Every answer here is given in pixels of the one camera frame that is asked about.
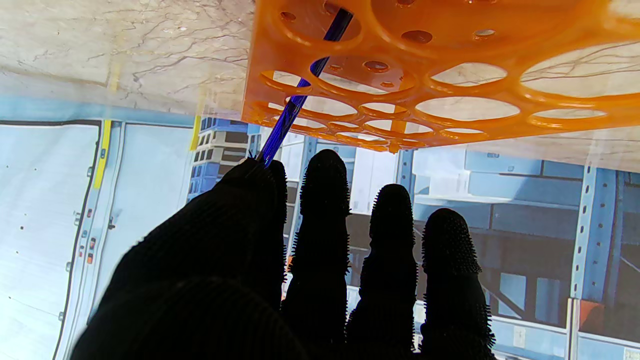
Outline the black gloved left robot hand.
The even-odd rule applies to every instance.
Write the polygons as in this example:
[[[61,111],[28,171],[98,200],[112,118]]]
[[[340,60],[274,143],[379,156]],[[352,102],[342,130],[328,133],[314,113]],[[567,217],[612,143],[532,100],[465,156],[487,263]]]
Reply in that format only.
[[[370,217],[359,302],[347,314],[346,166],[310,160],[291,281],[283,164],[247,158],[119,261],[73,360],[493,360],[473,240],[448,208],[423,228],[422,344],[413,352],[418,264],[409,192],[387,184]]]

